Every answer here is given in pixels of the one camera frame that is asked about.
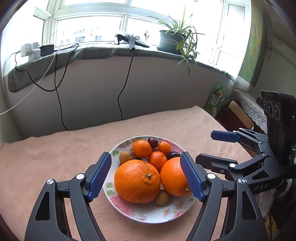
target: snack bag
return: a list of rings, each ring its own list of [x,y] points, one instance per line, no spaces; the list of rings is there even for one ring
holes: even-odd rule
[[[229,103],[228,96],[223,88],[217,85],[211,94],[204,110],[212,117],[216,117],[219,111]]]

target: floral plate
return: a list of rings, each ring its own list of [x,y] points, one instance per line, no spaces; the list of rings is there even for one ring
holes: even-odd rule
[[[111,150],[110,154],[112,156],[112,165],[103,184],[103,189],[113,207],[115,207],[120,213],[122,213],[126,217],[142,223],[165,223],[173,219],[176,219],[177,217],[180,217],[183,213],[185,213],[192,206],[195,200],[194,196],[192,194],[189,194],[184,197],[172,196],[171,200],[163,206],[156,205],[154,202],[146,204],[135,204],[123,200],[117,194],[115,187],[113,185],[114,174],[120,165],[119,154],[124,150],[127,150],[130,153],[132,153],[131,148],[135,141],[141,139],[147,141],[149,137],[156,138],[159,143],[161,141],[168,142],[172,147],[172,151],[177,151],[180,154],[185,151],[174,142],[161,137],[138,136],[129,138],[119,143]]]

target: blue gripper pad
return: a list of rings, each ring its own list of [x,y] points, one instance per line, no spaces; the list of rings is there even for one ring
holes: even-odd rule
[[[100,164],[98,170],[96,171],[93,179],[89,183],[89,193],[87,199],[89,202],[92,202],[96,197],[98,197],[103,183],[106,179],[106,176],[111,167],[112,158],[110,153],[106,155],[102,163]]]
[[[193,165],[196,165],[196,163],[193,160],[190,161],[185,153],[182,153],[180,157],[180,165],[185,174],[187,182],[189,183],[189,187],[193,196],[203,202],[205,195],[202,191],[202,182],[193,167]]]
[[[224,141],[224,142],[240,142],[241,138],[235,132],[228,131],[212,131],[211,138],[216,141]]]

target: window sill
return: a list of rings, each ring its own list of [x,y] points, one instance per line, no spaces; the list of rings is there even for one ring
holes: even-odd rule
[[[66,62],[72,51],[73,51],[73,48],[67,49],[67,50],[60,50],[58,52],[57,70],[66,66]],[[34,81],[38,81],[42,77],[46,69],[48,68],[49,64],[51,63],[52,57],[54,56],[54,54],[19,65],[18,69],[27,69],[32,79]],[[97,43],[97,42],[82,44],[77,48],[75,53],[70,58],[69,64],[78,59],[80,60],[105,59],[113,56],[130,57],[131,53],[129,51],[128,45],[125,45],[125,44],[115,45],[112,43],[103,44],[103,43]],[[133,52],[133,56],[134,57],[139,57],[139,56],[156,57],[156,58],[173,59],[178,61],[183,59],[183,57],[180,55],[158,51],[155,46],[150,48],[136,46],[136,49]],[[226,74],[228,75],[228,77],[234,80],[234,78],[230,76],[228,73],[218,70],[217,68],[210,66],[209,64],[202,63],[199,61],[196,61],[196,64],[203,66],[207,69],[212,69],[217,72]],[[53,73],[54,68],[55,68],[55,65],[53,64],[50,67],[47,75]],[[13,93],[18,92],[31,84],[32,84],[32,81],[23,72],[18,72],[15,69],[12,69],[8,73],[8,89],[10,92],[13,92]]]

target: plant pot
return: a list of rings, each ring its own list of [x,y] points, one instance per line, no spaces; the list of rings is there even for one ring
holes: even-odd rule
[[[171,34],[173,32],[165,34],[165,32],[166,30],[160,30],[159,48],[181,52],[180,50],[176,50],[178,46],[176,42],[181,43],[183,41],[181,34]]]

